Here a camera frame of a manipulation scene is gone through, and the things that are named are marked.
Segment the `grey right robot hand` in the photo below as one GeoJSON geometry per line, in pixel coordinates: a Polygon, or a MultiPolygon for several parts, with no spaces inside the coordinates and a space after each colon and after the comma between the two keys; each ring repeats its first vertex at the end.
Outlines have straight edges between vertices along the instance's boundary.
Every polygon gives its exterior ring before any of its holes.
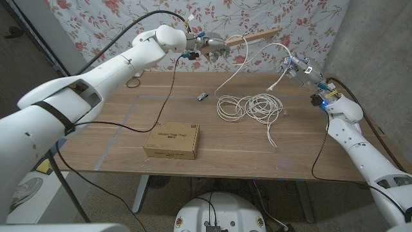
{"type": "Polygon", "coordinates": [[[299,86],[315,92],[319,89],[318,85],[324,82],[319,63],[310,57],[298,56],[296,53],[286,58],[278,71],[285,71],[285,75],[299,86]]]}

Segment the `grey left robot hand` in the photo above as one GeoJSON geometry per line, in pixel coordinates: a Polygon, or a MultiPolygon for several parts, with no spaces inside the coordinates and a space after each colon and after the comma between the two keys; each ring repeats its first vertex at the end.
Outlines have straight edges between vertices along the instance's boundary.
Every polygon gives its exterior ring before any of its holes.
{"type": "Polygon", "coordinates": [[[210,63],[215,63],[220,57],[227,59],[230,55],[230,46],[216,32],[202,32],[198,35],[186,35],[186,49],[184,54],[189,60],[195,60],[200,55],[210,63]]]}

